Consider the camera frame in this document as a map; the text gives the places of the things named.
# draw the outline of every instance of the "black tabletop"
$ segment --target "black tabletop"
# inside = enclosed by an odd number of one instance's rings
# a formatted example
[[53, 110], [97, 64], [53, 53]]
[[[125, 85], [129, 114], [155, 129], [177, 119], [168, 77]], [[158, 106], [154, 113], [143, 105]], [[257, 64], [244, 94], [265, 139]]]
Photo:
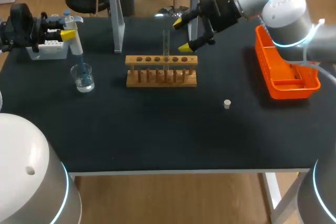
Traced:
[[[126, 88], [125, 55], [161, 55], [162, 30], [173, 20], [125, 20], [123, 53], [113, 54], [110, 20], [85, 18], [79, 35], [95, 89], [77, 91], [75, 57], [27, 61], [14, 50], [0, 73], [4, 113], [45, 134], [70, 172], [309, 168], [336, 139], [336, 89], [305, 101], [275, 102], [254, 51], [257, 23], [216, 35], [196, 54], [197, 88]], [[171, 31], [171, 54], [186, 42]], [[229, 110], [223, 101], [230, 99]]]

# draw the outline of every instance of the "wooden test tube rack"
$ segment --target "wooden test tube rack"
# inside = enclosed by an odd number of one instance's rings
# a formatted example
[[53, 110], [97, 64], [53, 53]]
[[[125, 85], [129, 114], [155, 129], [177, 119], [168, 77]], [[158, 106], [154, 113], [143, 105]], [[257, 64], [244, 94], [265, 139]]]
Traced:
[[[169, 56], [169, 60], [164, 61], [163, 56], [127, 55], [125, 64], [130, 66], [127, 74], [127, 87], [175, 88], [197, 86], [195, 71], [195, 66], [198, 64], [197, 56]], [[163, 65], [186, 66], [188, 69], [162, 70]]]

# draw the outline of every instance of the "wooden floor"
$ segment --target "wooden floor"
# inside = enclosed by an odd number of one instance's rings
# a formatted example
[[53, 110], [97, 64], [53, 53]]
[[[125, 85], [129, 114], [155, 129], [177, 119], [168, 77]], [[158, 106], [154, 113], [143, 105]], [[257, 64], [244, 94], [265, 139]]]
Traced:
[[[33, 15], [62, 14], [64, 0], [17, 0]], [[188, 6], [188, 0], [181, 0]], [[336, 22], [336, 0], [308, 0], [314, 21]], [[135, 0], [136, 16], [152, 16], [172, 0]], [[0, 5], [7, 17], [10, 4]], [[0, 57], [2, 66], [5, 56]], [[295, 173], [277, 174], [281, 193]], [[77, 181], [83, 204], [83, 224], [264, 224], [269, 212], [257, 174], [147, 175], [83, 177]], [[295, 215], [287, 224], [298, 223]]]

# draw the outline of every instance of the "glass test tube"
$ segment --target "glass test tube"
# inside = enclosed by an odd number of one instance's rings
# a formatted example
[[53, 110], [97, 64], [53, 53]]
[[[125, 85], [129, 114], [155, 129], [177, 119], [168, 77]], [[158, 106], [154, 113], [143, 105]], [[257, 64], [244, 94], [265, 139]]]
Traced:
[[[163, 60], [169, 61], [169, 47], [170, 47], [170, 31], [163, 30]], [[168, 65], [163, 65], [163, 70], [169, 70]]]

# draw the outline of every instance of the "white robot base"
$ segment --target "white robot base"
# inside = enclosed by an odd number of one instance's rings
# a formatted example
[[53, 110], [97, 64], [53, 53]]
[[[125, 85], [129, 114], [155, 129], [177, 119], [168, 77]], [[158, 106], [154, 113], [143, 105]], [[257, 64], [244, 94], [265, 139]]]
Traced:
[[79, 192], [43, 133], [0, 114], [0, 223], [78, 224]]

